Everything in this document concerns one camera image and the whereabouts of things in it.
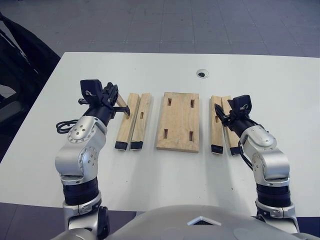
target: white table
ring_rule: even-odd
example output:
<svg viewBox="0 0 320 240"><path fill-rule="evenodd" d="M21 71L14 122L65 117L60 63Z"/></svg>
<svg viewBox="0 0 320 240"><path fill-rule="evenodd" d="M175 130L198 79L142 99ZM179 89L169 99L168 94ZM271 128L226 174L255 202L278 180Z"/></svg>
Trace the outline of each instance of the white table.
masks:
<svg viewBox="0 0 320 240"><path fill-rule="evenodd" d="M197 77L206 69L209 77ZM67 136L57 122L79 118L80 80L99 79L129 93L152 93L141 151L114 149L123 117L109 122L99 155L102 204L110 210L147 211L202 204L256 214L253 173L239 156L211 153L211 95L250 94L250 117L276 137L290 161L291 199L299 217L320 216L320 59L306 57L67 52L52 73L0 164L0 202L61 207L55 155ZM199 153L157 150L164 92L199 93Z"/></svg>

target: wooden board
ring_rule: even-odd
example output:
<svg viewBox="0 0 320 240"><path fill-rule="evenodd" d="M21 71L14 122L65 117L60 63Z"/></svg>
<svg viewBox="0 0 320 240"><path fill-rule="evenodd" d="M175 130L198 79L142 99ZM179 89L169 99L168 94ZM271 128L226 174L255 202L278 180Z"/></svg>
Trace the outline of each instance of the wooden board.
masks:
<svg viewBox="0 0 320 240"><path fill-rule="evenodd" d="M130 109L130 116L127 117L127 115L123 115L121 126L119 128L118 136L116 137L116 142L114 146L116 149L119 150L126 150L128 143L131 140L139 106L139 94L130 93L127 105Z"/></svg>
<svg viewBox="0 0 320 240"><path fill-rule="evenodd" d="M223 126L218 118L215 110L215 104L222 105L220 96L211 96L211 152L214 154L222 154L223 147Z"/></svg>
<svg viewBox="0 0 320 240"><path fill-rule="evenodd" d="M164 93L156 148L199 152L199 94Z"/></svg>
<svg viewBox="0 0 320 240"><path fill-rule="evenodd" d="M231 107L228 102L229 99L231 99L231 96L222 97L222 108L223 108L224 114L226 115L229 115L231 110ZM231 155L239 155L240 154L240 150L238 147L239 137L234 131L231 131L228 127L226 127L226 135L228 138Z"/></svg>
<svg viewBox="0 0 320 240"><path fill-rule="evenodd" d="M142 149L145 131L151 104L151 93L143 93L140 98L139 108L136 115L130 149Z"/></svg>

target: mortise hole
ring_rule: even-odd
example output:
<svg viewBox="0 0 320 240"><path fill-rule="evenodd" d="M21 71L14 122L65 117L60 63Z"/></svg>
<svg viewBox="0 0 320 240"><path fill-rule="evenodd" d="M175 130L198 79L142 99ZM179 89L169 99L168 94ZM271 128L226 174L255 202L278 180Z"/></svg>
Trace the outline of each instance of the mortise hole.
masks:
<svg viewBox="0 0 320 240"><path fill-rule="evenodd" d="M190 142L193 142L193 141L194 141L194 132L193 132L193 131L190 131L190 132L189 132L189 141L190 141Z"/></svg>
<svg viewBox="0 0 320 240"><path fill-rule="evenodd" d="M164 139L167 139L168 138L168 129L165 129L164 130Z"/></svg>

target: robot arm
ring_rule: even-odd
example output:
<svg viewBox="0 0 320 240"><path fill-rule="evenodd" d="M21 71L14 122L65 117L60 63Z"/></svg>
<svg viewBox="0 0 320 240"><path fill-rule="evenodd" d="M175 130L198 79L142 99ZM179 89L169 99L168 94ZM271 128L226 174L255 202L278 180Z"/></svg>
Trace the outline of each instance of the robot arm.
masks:
<svg viewBox="0 0 320 240"><path fill-rule="evenodd" d="M286 232L299 232L295 206L290 199L286 155L277 148L276 138L249 118L252 108L249 95L235 97L229 104L230 115L225 115L217 104L215 111L223 126L240 138L241 156L252 169L256 182L257 217Z"/></svg>
<svg viewBox="0 0 320 240"><path fill-rule="evenodd" d="M82 80L84 99L89 109L67 134L66 144L55 158L55 167L63 185L63 211L66 230L83 229L98 239L109 234L108 209L100 206L101 192L98 188L98 157L106 143L107 125L116 112L130 115L129 107L119 95L117 85L108 83L102 89L99 80Z"/></svg>

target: black end cap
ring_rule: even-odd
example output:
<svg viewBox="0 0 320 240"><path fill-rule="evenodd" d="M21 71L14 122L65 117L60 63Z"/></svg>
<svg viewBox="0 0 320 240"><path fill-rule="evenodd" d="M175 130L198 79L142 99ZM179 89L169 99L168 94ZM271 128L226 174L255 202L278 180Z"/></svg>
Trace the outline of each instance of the black end cap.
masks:
<svg viewBox="0 0 320 240"><path fill-rule="evenodd" d="M128 143L126 142L116 141L114 148L125 151L127 149L127 146L128 146Z"/></svg>
<svg viewBox="0 0 320 240"><path fill-rule="evenodd" d="M238 146L230 147L230 152L231 152L232 156L239 155L240 154L240 148Z"/></svg>
<svg viewBox="0 0 320 240"><path fill-rule="evenodd" d="M218 145L211 145L211 152L215 154L222 154L224 152L224 147Z"/></svg>
<svg viewBox="0 0 320 240"><path fill-rule="evenodd" d="M132 141L130 145L130 149L133 149L133 150L142 149L143 144L144 144L143 141Z"/></svg>

